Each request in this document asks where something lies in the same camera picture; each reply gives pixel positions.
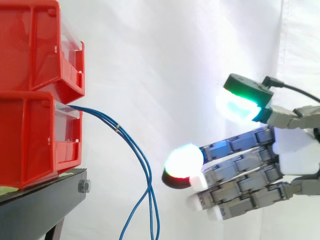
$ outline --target robotic hand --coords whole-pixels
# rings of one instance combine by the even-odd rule
[[[231,74],[224,88],[237,98],[241,96],[253,102],[259,111],[246,108],[251,103],[239,106],[243,99],[225,104],[223,110],[231,108],[235,113],[233,118],[247,119],[254,115],[253,121],[268,125],[200,147],[201,164],[204,165],[201,170],[195,170],[197,165],[193,164],[193,173],[189,177],[171,177],[166,168],[162,176],[165,184],[177,189],[192,187],[198,192],[188,199],[192,208],[207,210],[215,219],[227,220],[289,200],[294,194],[320,195],[320,106],[306,106],[294,111],[272,106],[270,87],[297,90],[270,77],[259,84]],[[318,98],[298,91],[320,102]],[[231,158],[206,167],[208,163],[230,155]],[[195,156],[186,153],[180,158],[190,162]],[[301,177],[291,183],[278,181],[284,175]]]

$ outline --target black cable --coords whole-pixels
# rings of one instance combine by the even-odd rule
[[[305,95],[305,96],[307,96],[307,97],[309,97],[309,98],[317,101],[318,103],[320,103],[320,98],[318,98],[318,97],[316,97],[316,96],[314,96],[314,95],[312,95],[312,94],[310,94],[310,93],[308,93],[308,92],[306,92],[306,91],[303,91],[303,90],[301,90],[301,89],[299,89],[299,88],[297,88],[297,87],[284,84],[284,85],[283,85],[283,88],[296,91],[296,92],[298,92],[298,93],[300,93],[300,94],[303,94],[303,95]]]
[[[283,81],[280,81],[274,77],[266,76],[262,82],[262,85],[266,86],[268,89],[271,87],[290,89],[290,90],[296,91],[300,94],[303,94],[303,95],[307,96],[308,98],[311,98],[311,99],[317,101],[318,103],[320,103],[320,98],[318,98],[318,97],[316,97],[306,91],[303,91],[300,88],[297,88],[295,86],[287,85]]]

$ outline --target metal bolt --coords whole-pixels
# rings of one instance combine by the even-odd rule
[[[79,183],[79,192],[87,194],[91,190],[91,181],[90,180],[81,180]]]

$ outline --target white light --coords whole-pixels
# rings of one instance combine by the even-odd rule
[[[250,123],[261,111],[255,102],[224,88],[216,97],[216,108],[226,119],[238,124]]]
[[[201,171],[204,155],[201,150],[188,144],[175,149],[165,163],[165,171],[172,177],[185,179]]]

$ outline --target yellow tape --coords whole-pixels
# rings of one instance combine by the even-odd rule
[[[120,128],[120,124],[118,124],[118,126],[116,126],[115,132],[119,132],[119,128]]]

